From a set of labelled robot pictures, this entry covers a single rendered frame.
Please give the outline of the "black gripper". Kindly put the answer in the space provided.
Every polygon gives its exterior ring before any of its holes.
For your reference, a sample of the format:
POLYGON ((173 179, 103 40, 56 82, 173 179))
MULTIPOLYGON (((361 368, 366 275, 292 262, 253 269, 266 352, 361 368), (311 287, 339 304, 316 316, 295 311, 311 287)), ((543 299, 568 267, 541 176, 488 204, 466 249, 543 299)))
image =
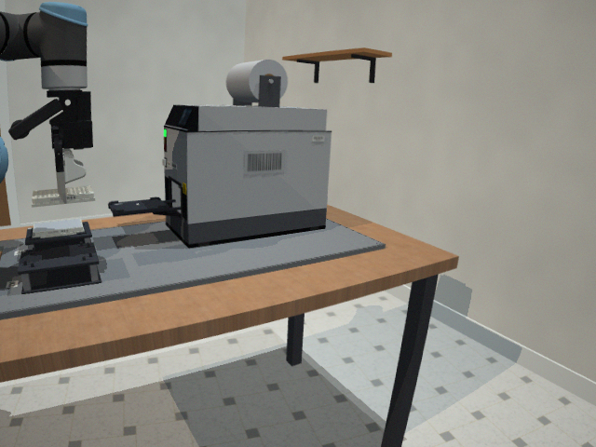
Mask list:
POLYGON ((93 147, 91 96, 90 91, 49 90, 47 98, 49 97, 59 97, 59 102, 63 107, 63 112, 50 119, 49 124, 51 125, 52 149, 55 151, 58 193, 63 203, 67 203, 65 184, 86 175, 83 163, 74 159, 71 149, 93 147), (71 104, 66 105, 66 100, 70 100, 71 104), (65 161, 63 161, 63 156, 65 161))

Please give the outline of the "grey cylinder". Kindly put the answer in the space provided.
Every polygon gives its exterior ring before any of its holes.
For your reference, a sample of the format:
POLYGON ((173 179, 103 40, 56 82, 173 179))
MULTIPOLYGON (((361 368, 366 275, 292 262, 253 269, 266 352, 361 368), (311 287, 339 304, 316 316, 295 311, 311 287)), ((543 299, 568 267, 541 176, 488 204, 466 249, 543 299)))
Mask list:
POLYGON ((277 61, 261 60, 235 65, 226 78, 226 88, 230 96, 239 102, 259 101, 260 75, 281 76, 280 98, 285 94, 288 77, 283 66, 277 61))

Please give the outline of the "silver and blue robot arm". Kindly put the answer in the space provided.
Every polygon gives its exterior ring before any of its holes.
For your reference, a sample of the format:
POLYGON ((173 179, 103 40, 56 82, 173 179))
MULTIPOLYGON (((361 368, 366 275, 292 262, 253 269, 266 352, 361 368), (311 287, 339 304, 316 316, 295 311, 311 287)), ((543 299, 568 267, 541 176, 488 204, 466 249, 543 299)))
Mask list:
MULTIPOLYGON (((42 89, 87 88, 86 10, 60 2, 42 3, 39 10, 20 15, 0 11, 0 61, 41 58, 42 89)), ((62 109, 55 99, 13 122, 8 133, 13 140, 23 139, 62 109)))

